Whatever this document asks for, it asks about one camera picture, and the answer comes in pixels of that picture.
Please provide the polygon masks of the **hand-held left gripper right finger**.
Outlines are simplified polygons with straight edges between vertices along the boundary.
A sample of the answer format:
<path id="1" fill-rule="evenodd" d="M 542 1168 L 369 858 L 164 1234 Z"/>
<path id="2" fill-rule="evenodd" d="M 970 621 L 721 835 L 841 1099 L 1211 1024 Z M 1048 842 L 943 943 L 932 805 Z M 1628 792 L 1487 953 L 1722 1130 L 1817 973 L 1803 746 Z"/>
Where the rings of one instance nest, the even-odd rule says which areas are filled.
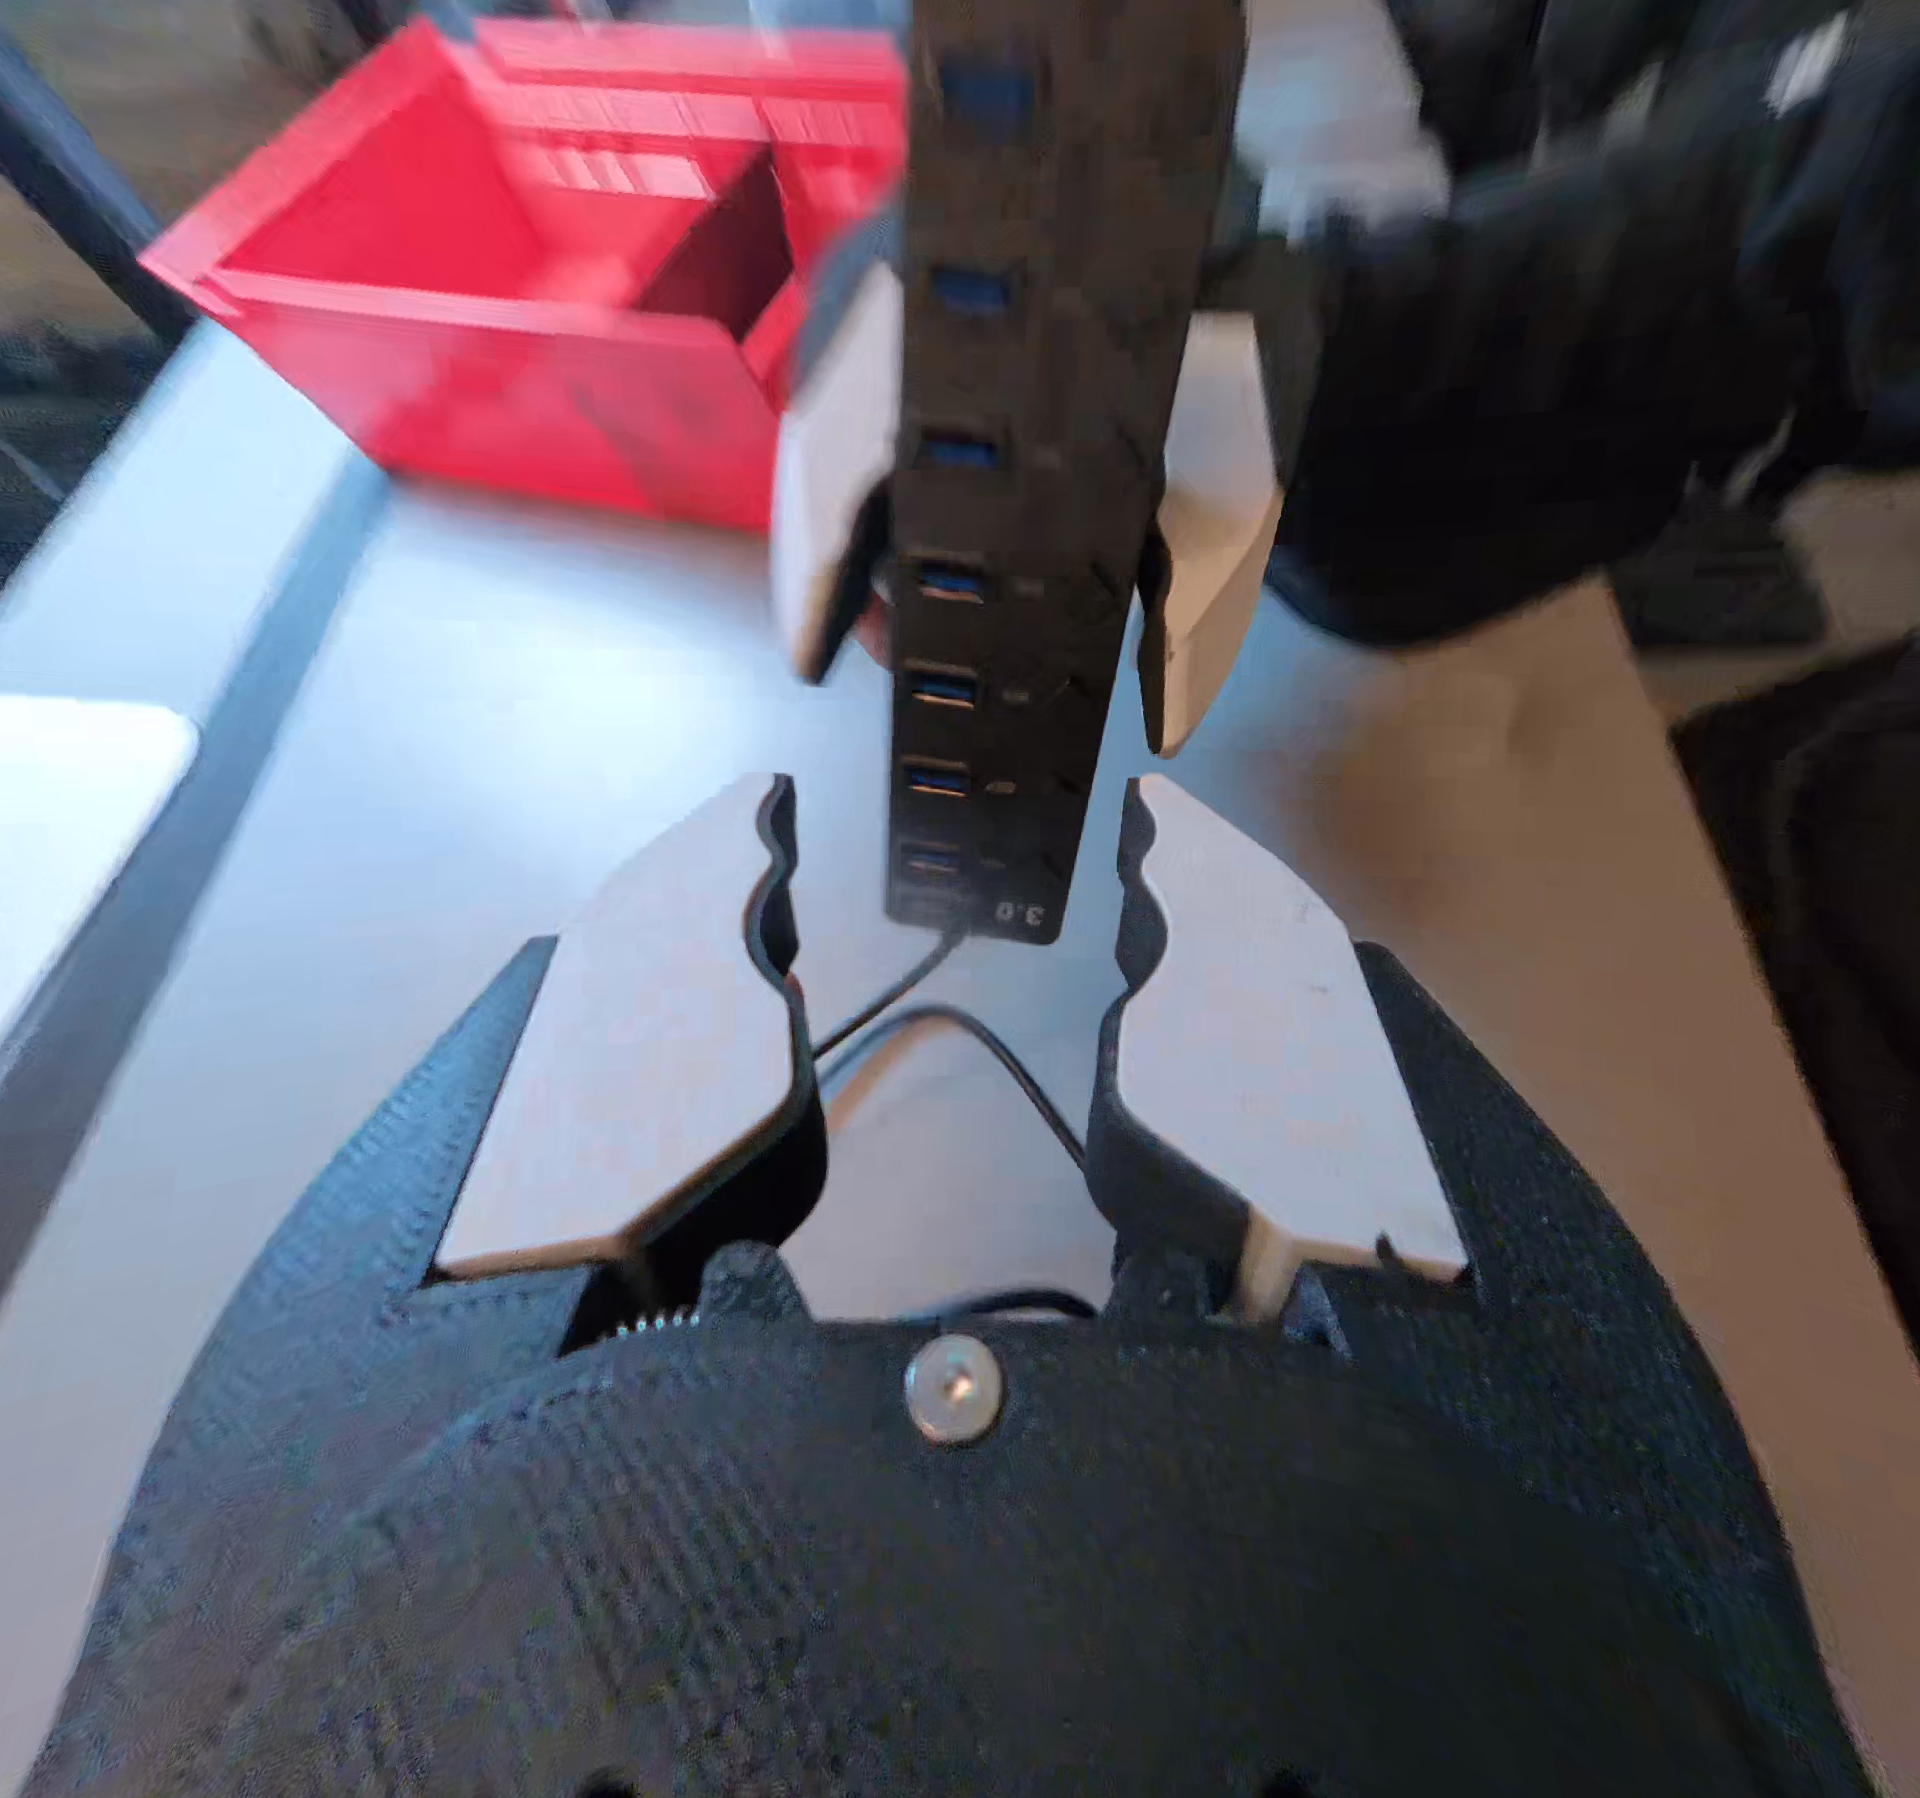
<path id="1" fill-rule="evenodd" d="M 1459 1282 L 1469 1254 L 1333 907 L 1161 773 L 1125 786 L 1117 879 L 1086 1185 L 1122 1257 L 1198 1262 L 1250 1323 L 1308 1265 Z"/>

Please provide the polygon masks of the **red open plastic bin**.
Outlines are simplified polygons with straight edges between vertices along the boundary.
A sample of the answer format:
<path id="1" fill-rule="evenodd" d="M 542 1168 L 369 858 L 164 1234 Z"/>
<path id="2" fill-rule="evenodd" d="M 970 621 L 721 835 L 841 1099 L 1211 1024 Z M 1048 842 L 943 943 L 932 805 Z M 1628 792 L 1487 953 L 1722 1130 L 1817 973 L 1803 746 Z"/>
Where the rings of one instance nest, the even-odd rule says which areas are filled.
<path id="1" fill-rule="evenodd" d="M 762 536 L 880 33 L 410 22 L 139 253 L 373 464 Z"/>

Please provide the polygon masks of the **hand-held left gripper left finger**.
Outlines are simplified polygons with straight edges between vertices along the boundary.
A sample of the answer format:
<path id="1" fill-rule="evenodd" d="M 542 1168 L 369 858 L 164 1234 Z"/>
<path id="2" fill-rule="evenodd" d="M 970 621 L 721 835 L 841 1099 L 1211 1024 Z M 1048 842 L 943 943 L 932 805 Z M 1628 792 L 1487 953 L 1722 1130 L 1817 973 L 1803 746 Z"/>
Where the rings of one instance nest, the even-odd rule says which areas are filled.
<path id="1" fill-rule="evenodd" d="M 777 1250 L 827 1185 L 804 994 L 795 786 L 750 773 L 648 842 L 562 927 L 433 1269 L 607 1269 L 642 1316 Z"/>

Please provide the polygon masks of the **black usb hub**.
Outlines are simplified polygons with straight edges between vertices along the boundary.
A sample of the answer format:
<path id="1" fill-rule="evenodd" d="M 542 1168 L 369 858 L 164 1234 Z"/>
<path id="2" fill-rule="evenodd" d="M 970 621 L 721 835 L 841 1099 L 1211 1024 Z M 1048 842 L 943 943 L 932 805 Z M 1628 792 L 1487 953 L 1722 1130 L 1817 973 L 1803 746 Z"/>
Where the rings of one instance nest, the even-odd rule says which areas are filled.
<path id="1" fill-rule="evenodd" d="M 1236 0 L 912 0 L 894 923 L 1065 927 L 1244 56 Z"/>

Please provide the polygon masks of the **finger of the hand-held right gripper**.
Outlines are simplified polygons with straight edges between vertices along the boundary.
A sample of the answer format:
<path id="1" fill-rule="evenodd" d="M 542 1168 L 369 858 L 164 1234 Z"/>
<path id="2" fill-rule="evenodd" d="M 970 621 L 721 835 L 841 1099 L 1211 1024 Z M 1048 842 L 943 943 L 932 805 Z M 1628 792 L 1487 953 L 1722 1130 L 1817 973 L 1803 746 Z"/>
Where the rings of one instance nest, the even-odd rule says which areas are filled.
<path id="1" fill-rule="evenodd" d="M 770 606 L 788 673 L 827 681 L 891 548 L 905 325 L 901 220 L 878 211 L 815 269 L 775 451 Z"/>
<path id="2" fill-rule="evenodd" d="M 1152 754 L 1179 754 L 1229 680 L 1281 509 L 1252 319 L 1196 315 L 1137 577 L 1137 683 Z"/>

